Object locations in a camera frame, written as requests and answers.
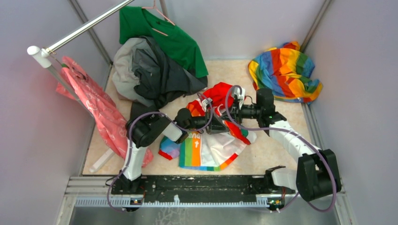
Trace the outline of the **red white cartoon jacket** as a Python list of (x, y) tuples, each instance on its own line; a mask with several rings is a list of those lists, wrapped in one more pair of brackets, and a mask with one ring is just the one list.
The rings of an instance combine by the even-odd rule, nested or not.
[[(232, 85), (219, 82), (203, 94), (212, 100), (215, 114), (225, 112), (224, 102), (227, 91)], [(206, 101), (197, 98), (186, 106), (192, 116), (205, 116)], [(159, 155), (168, 160), (179, 157), (179, 167), (185, 169), (219, 172), (230, 165), (247, 145), (253, 144), (257, 135), (254, 131), (240, 129), (229, 121), (223, 124), (230, 129), (226, 133), (209, 135), (205, 131), (192, 132), (181, 144), (176, 144), (167, 137), (160, 142)]]

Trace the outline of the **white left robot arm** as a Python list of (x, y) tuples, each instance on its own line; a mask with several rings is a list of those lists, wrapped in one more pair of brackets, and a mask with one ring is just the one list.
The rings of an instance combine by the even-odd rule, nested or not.
[(129, 194), (140, 190), (142, 163), (146, 148), (160, 135), (166, 136), (172, 142), (181, 144), (190, 133), (206, 131), (208, 134), (229, 132), (214, 109), (205, 110), (204, 116), (193, 116), (189, 109), (182, 108), (174, 120), (160, 111), (152, 111), (144, 106), (132, 114), (132, 119), (126, 124), (128, 151), (120, 177), (123, 177), (122, 188)]

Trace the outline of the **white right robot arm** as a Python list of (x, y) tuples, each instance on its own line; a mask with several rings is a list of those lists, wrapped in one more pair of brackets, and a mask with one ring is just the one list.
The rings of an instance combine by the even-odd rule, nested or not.
[(266, 170), (265, 189), (270, 193), (277, 193), (282, 187), (296, 190), (307, 202), (328, 195), (335, 199), (342, 188), (335, 153), (330, 149), (322, 150), (296, 132), (287, 118), (276, 110), (272, 90), (257, 90), (256, 102), (251, 105), (245, 105), (244, 98), (244, 91), (238, 85), (227, 91), (228, 119), (239, 128), (243, 127), (243, 119), (256, 120), (256, 130), (278, 141), (297, 162), (295, 170), (285, 166)]

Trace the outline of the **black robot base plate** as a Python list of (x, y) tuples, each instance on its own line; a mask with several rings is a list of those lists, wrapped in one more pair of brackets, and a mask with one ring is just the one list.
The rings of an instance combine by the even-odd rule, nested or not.
[(133, 182), (123, 177), (111, 186), (113, 195), (142, 195), (145, 203), (254, 203), (258, 195), (295, 192), (275, 187), (263, 175), (142, 175)]

